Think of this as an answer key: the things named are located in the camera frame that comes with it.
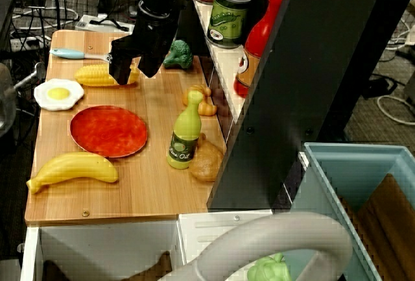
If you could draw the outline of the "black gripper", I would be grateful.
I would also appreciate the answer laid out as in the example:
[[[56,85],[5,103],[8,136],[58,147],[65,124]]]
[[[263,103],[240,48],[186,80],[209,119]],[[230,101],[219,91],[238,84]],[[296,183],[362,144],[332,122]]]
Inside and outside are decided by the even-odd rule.
[[[164,55],[169,51],[178,28],[179,10],[148,6],[148,2],[138,2],[137,17],[131,36],[112,41],[109,73],[119,85],[127,85],[132,60],[140,56],[138,69],[148,78],[159,70]]]

